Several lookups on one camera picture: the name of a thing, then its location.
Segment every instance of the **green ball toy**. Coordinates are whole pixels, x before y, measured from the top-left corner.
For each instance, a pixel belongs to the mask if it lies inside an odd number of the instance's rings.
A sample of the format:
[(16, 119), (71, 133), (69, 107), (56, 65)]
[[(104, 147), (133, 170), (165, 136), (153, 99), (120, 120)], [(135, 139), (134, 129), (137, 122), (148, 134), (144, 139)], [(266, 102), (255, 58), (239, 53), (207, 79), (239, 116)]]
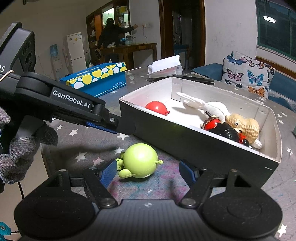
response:
[(156, 151), (144, 143), (130, 146), (120, 157), (116, 159), (120, 178), (145, 178), (155, 171), (156, 164), (163, 164), (162, 160), (158, 160)]

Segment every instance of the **gloved hand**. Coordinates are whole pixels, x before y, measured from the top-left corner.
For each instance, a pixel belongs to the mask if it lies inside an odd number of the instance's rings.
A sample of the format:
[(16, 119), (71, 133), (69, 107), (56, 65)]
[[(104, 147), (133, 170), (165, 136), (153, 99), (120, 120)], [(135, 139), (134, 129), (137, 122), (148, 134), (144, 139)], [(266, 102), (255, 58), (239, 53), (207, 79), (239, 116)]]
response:
[[(0, 131), (9, 122), (9, 115), (0, 107)], [(57, 142), (56, 131), (45, 122), (33, 136), (13, 138), (9, 145), (9, 154), (0, 155), (0, 179), (7, 184), (23, 180), (40, 143), (56, 146)]]

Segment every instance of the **blue sofa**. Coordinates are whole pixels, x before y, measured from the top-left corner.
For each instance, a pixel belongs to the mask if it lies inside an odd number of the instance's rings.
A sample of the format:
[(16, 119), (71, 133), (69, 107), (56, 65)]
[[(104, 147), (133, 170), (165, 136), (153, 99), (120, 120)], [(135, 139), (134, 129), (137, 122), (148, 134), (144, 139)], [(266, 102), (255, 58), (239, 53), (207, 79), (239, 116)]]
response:
[[(222, 64), (209, 64), (192, 70), (192, 72), (221, 81)], [(275, 71), (268, 91), (268, 99), (296, 112), (296, 81)]]

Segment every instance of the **wooden table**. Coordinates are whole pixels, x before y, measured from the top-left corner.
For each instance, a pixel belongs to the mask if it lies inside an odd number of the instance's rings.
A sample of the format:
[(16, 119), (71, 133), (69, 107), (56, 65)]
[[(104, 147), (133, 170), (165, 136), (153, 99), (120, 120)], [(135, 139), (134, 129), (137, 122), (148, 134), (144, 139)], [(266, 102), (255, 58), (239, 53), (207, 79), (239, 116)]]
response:
[(119, 54), (119, 58), (120, 58), (120, 54), (122, 54), (123, 62), (125, 62), (127, 70), (134, 69), (133, 52), (152, 49), (153, 61), (157, 61), (156, 45), (157, 43), (130, 44), (130, 45), (122, 45), (114, 48), (101, 49), (102, 60), (105, 63), (105, 56), (108, 54)]

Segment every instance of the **black cap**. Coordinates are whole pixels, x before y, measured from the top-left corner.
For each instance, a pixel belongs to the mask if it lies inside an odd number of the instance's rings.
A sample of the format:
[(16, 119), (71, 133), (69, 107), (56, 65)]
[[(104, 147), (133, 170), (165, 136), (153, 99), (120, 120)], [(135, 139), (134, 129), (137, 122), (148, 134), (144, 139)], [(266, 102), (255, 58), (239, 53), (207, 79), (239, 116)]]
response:
[(107, 21), (106, 21), (106, 24), (107, 25), (113, 25), (114, 24), (113, 18), (108, 18)]

